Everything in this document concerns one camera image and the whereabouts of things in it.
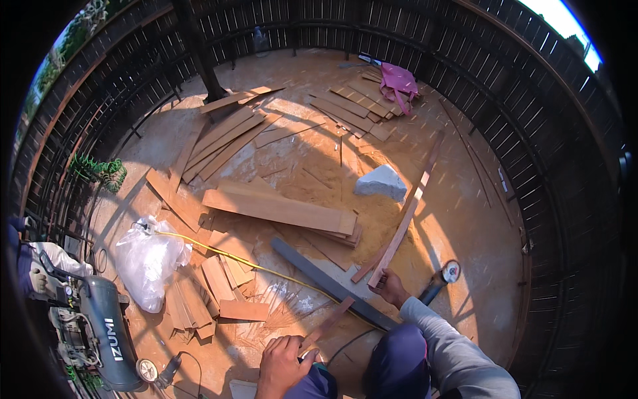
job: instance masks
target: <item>white plastic bag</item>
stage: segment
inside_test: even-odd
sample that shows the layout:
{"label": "white plastic bag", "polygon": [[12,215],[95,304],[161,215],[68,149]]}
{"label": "white plastic bag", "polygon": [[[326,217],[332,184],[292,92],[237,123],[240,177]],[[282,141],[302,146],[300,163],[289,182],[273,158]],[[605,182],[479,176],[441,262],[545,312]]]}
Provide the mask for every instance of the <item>white plastic bag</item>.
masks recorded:
{"label": "white plastic bag", "polygon": [[153,231],[177,232],[165,220],[139,219],[115,244],[115,269],[133,300],[143,310],[158,313],[164,302],[164,282],[190,261],[193,246],[185,245],[180,237]]}

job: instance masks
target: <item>blue pants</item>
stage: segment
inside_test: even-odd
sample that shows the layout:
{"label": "blue pants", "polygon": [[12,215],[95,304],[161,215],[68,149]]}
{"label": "blue pants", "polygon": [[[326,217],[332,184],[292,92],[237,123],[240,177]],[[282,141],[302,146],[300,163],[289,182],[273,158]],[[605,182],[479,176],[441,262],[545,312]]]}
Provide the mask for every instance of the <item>blue pants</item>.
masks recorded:
{"label": "blue pants", "polygon": [[[421,330],[413,324],[401,324],[381,338],[362,383],[367,399],[425,399],[430,391],[430,373]],[[284,396],[284,399],[336,398],[336,380],[316,365]]]}

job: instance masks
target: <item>concrete block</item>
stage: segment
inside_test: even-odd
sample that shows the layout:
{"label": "concrete block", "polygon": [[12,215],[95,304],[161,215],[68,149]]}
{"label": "concrete block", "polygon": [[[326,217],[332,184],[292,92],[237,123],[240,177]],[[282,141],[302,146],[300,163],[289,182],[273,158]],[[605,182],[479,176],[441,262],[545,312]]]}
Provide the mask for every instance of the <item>concrete block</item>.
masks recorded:
{"label": "concrete block", "polygon": [[390,165],[381,165],[357,180],[354,193],[357,195],[383,194],[396,202],[403,201],[408,188]]}

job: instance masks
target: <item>pink bag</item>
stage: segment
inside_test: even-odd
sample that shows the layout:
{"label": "pink bag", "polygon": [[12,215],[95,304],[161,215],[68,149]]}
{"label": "pink bag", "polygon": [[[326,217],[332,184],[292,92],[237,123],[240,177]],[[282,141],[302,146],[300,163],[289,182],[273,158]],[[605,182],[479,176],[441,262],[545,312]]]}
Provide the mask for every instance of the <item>pink bag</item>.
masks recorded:
{"label": "pink bag", "polygon": [[[392,102],[396,97],[403,113],[406,115],[410,115],[405,105],[403,104],[403,101],[401,100],[401,96],[399,96],[399,92],[402,91],[410,95],[408,103],[412,101],[415,94],[419,93],[419,89],[417,87],[417,83],[414,81],[412,72],[405,70],[400,66],[392,65],[389,63],[381,64],[381,72],[383,74],[383,79],[381,79],[381,86],[379,87],[379,89],[381,90],[381,93],[383,93],[383,96]],[[392,95],[392,90],[383,91],[384,86],[393,89],[394,95]]]}

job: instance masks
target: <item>gray sleeve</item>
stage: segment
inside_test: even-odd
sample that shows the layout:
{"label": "gray sleeve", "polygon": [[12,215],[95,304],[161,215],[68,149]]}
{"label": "gray sleeve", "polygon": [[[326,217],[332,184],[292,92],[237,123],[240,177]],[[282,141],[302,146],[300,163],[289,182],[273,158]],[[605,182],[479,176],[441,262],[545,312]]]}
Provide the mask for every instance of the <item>gray sleeve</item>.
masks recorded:
{"label": "gray sleeve", "polygon": [[457,388],[463,398],[521,397],[516,382],[504,368],[417,298],[405,301],[401,318],[423,331],[427,360],[441,393]]}

